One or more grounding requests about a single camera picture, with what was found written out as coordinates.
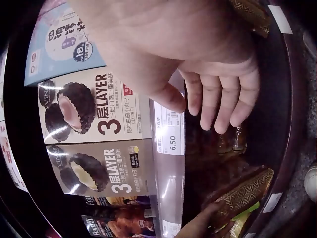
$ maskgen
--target blue box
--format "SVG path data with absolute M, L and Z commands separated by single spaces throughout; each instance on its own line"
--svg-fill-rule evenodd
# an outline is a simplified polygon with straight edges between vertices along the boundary
M 25 86 L 60 75 L 105 66 L 85 23 L 67 4 L 39 16 L 30 41 Z

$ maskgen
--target white filling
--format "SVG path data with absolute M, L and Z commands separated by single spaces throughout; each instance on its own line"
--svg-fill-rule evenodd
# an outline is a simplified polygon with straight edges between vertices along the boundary
M 70 166 L 72 167 L 74 173 L 79 178 L 79 181 L 81 183 L 85 184 L 92 190 L 98 190 L 95 181 L 92 179 L 89 173 L 87 173 L 87 171 L 85 171 L 80 165 L 76 164 L 74 161 L 70 162 Z
M 74 104 L 71 103 L 68 97 L 60 94 L 58 96 L 58 102 L 61 112 L 64 116 L 64 121 L 67 122 L 74 130 L 82 131 L 80 116 Z

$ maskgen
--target sneaker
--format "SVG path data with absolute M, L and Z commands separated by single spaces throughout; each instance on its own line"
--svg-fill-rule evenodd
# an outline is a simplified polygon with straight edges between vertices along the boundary
M 313 202 L 316 202 L 317 197 L 317 166 L 311 167 L 304 180 L 305 191 Z

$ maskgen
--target snack box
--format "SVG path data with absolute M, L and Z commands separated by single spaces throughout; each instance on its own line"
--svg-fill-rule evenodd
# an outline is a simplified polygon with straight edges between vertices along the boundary
M 20 175 L 18 167 L 16 166 L 16 162 L 12 154 L 11 146 L 8 139 L 7 128 L 5 126 L 5 121 L 0 122 L 0 144 L 1 144 L 1 151 L 2 151 L 3 157 L 5 159 L 5 162 L 8 167 L 8 171 L 11 175 L 11 178 L 15 186 L 27 192 L 28 190 L 26 186 L 24 185 L 24 182 L 22 180 L 22 177 Z
M 39 83 L 38 104 L 47 144 L 152 136 L 149 99 L 129 89 L 108 67 Z
M 156 237 L 151 209 L 129 207 L 96 211 L 81 216 L 90 235 L 96 237 Z
M 7 50 L 0 55 L 0 121 L 4 121 L 4 110 L 3 110 L 3 86 L 4 86 L 4 70 L 5 63 L 7 61 Z
M 151 206 L 150 197 L 146 195 L 142 196 L 125 196 L 125 197 L 90 197 L 81 196 L 86 205 L 93 206 L 110 206 L 110 207 L 122 207 L 122 206 Z
M 67 3 L 49 1 L 43 8 L 29 45 L 25 86 L 105 66 L 85 23 Z
M 4 53 L 0 56 L 0 145 L 3 157 L 8 167 L 10 176 L 15 184 L 15 186 L 23 191 L 28 191 L 20 172 L 16 166 L 16 162 L 12 155 L 12 150 L 10 147 L 7 128 L 4 121 L 4 106 L 3 106 L 3 84 L 4 84 L 4 73 L 5 73 L 5 64 L 7 60 L 8 49 L 5 49 Z
M 138 197 L 156 194 L 151 143 L 143 139 L 50 145 L 47 152 L 66 194 Z

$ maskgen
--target price label 6.50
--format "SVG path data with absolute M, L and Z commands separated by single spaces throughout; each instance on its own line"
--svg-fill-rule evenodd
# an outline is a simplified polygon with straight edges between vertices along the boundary
M 154 102 L 157 152 L 184 155 L 184 113 L 173 112 Z

